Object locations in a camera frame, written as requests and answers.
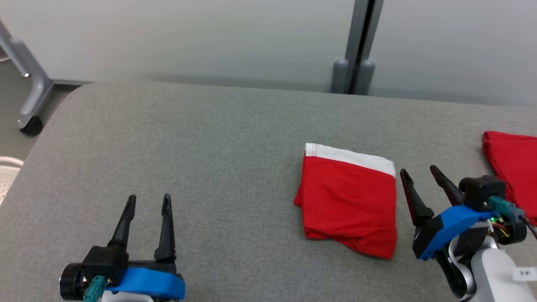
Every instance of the robotic arm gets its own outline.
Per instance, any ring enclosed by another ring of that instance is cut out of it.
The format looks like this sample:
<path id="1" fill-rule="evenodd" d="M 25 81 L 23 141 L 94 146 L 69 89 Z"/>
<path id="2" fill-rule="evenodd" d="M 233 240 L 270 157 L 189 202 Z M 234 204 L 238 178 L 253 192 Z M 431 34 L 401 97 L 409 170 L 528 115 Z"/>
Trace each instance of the robotic arm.
<path id="1" fill-rule="evenodd" d="M 505 183 L 485 175 L 464 178 L 457 188 L 436 166 L 431 173 L 452 205 L 437 216 L 425 206 L 407 171 L 400 173 L 416 227 L 416 258 L 435 259 L 461 301 L 535 301 L 527 283 L 513 279 L 513 260 L 498 249 L 498 243 L 522 242 L 526 226 L 537 238 L 524 211 L 505 200 Z"/>
<path id="2" fill-rule="evenodd" d="M 185 297 L 185 283 L 177 274 L 175 235 L 170 195 L 162 203 L 162 228 L 155 260 L 130 261 L 127 253 L 130 222 L 136 196 L 125 205 L 112 239 L 106 247 L 94 246 L 81 263 L 68 264 L 60 277 L 65 300 L 173 301 Z"/>

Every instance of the blue bracket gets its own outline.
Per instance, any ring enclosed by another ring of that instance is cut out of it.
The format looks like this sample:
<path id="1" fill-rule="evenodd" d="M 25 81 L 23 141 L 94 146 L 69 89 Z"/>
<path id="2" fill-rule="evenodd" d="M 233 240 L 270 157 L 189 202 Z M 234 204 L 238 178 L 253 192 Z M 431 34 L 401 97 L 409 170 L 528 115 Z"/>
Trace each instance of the blue bracket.
<path id="1" fill-rule="evenodd" d="M 168 272 L 146 268 L 127 268 L 121 283 L 106 289 L 176 300 L 185 298 L 185 282 L 183 280 Z"/>
<path id="2" fill-rule="evenodd" d="M 442 219 L 443 228 L 429 242 L 419 259 L 431 259 L 446 243 L 469 229 L 476 222 L 498 216 L 498 213 L 477 212 L 465 205 L 457 205 L 443 211 L 439 216 Z"/>

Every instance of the floor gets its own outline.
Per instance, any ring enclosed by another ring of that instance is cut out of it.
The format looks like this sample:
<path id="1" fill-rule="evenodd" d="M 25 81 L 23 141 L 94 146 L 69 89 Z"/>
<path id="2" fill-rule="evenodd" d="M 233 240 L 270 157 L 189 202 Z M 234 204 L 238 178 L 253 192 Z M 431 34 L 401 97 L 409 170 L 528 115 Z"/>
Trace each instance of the floor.
<path id="1" fill-rule="evenodd" d="M 76 86 L 55 85 L 37 113 L 46 124 L 58 105 Z M 32 80 L 23 78 L 11 62 L 0 63 L 0 156 L 26 160 L 37 136 L 29 137 L 17 128 L 18 113 L 32 89 Z"/>

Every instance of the gray table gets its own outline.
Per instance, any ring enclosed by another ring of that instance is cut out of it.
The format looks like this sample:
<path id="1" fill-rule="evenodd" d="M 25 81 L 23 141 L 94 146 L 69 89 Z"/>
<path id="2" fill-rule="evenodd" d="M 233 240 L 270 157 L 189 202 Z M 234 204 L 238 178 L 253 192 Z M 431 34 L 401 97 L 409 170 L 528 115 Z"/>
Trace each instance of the gray table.
<path id="1" fill-rule="evenodd" d="M 151 259 L 173 200 L 187 300 L 455 301 L 440 267 L 416 260 L 397 180 L 392 261 L 306 240 L 293 205 L 305 142 L 406 168 L 437 213 L 429 173 L 490 173 L 486 130 L 537 135 L 537 110 L 169 83 L 98 83 L 57 109 L 0 207 L 0 300 L 59 300 L 58 277 L 105 245 L 137 194 L 128 252 Z M 510 246 L 536 265 L 537 242 Z"/>

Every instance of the caster wheel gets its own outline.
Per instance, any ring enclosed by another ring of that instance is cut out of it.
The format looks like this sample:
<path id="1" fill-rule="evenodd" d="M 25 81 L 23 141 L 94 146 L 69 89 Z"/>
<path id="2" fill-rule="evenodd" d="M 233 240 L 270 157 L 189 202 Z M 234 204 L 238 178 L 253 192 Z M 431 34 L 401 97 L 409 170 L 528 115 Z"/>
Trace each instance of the caster wheel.
<path id="1" fill-rule="evenodd" d="M 43 122 L 38 117 L 32 117 L 20 131 L 28 136 L 36 136 L 43 130 Z"/>

